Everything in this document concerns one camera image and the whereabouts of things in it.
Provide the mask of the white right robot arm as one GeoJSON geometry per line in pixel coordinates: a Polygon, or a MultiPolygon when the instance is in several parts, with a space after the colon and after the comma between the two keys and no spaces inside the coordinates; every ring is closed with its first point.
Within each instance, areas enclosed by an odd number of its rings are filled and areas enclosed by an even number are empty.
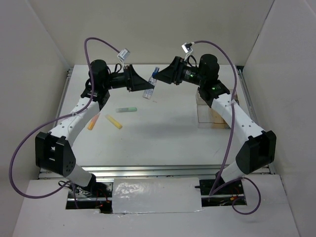
{"type": "Polygon", "coordinates": [[[232,189],[232,180],[248,175],[275,159],[277,137],[273,131],[265,131],[238,105],[232,92],[219,80],[217,58],[212,54],[201,56],[198,67],[190,67],[183,58],[176,56],[171,64],[154,78],[167,84],[189,82],[198,85],[203,101],[217,112],[238,138],[242,147],[235,161],[221,172],[215,182],[222,194],[232,189]]]}

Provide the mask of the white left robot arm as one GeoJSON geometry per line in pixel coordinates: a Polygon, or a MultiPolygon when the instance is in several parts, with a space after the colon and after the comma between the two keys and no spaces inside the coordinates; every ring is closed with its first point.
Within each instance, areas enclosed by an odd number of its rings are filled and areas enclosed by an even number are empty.
{"type": "Polygon", "coordinates": [[[154,86],[140,77],[132,65],[121,73],[110,73],[103,60],[89,65],[89,79],[70,116],[59,119],[59,124],[48,133],[40,132],[35,138],[36,166],[59,174],[78,185],[86,197],[97,193],[100,184],[95,175],[84,170],[76,162],[72,146],[85,126],[101,112],[107,103],[111,89],[127,88],[129,92],[152,89],[154,86]]]}

